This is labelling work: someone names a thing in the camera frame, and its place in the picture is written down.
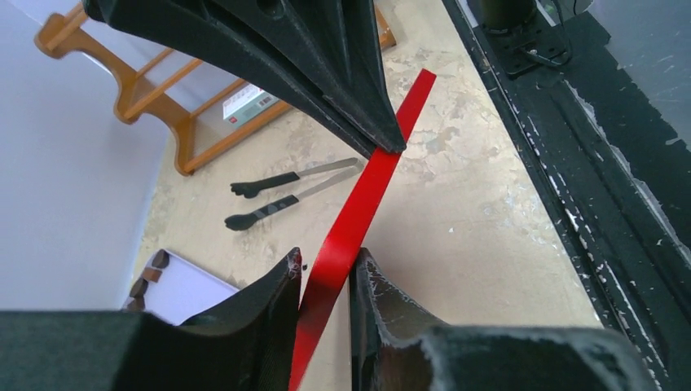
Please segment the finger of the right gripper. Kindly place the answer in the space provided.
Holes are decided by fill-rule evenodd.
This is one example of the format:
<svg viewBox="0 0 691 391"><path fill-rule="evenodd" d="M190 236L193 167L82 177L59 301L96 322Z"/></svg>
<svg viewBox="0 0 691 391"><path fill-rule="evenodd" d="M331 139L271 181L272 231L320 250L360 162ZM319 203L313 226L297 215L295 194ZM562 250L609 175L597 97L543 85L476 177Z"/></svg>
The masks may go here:
<svg viewBox="0 0 691 391"><path fill-rule="evenodd" d="M371 1L98 0L83 7L93 20L263 88L362 156L406 147Z"/></svg>

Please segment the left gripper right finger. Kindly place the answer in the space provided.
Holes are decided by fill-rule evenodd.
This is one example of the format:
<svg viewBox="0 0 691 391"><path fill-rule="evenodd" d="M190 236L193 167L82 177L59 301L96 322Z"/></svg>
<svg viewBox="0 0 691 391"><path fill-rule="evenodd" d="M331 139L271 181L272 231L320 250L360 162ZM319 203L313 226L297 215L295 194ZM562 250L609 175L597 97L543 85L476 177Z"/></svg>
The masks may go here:
<svg viewBox="0 0 691 391"><path fill-rule="evenodd" d="M410 298L362 248L349 276L355 390L653 390L640 354L588 327L454 326Z"/></svg>

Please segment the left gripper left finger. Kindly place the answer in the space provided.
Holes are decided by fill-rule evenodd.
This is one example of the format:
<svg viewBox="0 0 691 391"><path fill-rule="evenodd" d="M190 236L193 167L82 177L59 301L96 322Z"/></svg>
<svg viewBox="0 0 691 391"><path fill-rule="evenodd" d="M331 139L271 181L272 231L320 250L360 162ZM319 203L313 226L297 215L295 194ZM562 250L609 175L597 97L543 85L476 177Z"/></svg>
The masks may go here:
<svg viewBox="0 0 691 391"><path fill-rule="evenodd" d="M172 325L129 311L4 311L4 390L286 390L301 290L291 249L238 293Z"/></svg>

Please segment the red box lid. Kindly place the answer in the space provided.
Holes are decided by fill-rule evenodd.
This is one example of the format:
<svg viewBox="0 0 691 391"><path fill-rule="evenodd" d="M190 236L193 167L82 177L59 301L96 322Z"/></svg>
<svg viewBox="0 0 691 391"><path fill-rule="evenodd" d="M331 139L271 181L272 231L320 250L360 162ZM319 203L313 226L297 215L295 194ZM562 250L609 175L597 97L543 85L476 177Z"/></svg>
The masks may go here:
<svg viewBox="0 0 691 391"><path fill-rule="evenodd" d="M325 237L299 306L289 391L301 385L401 156L381 148L373 152Z"/></svg>

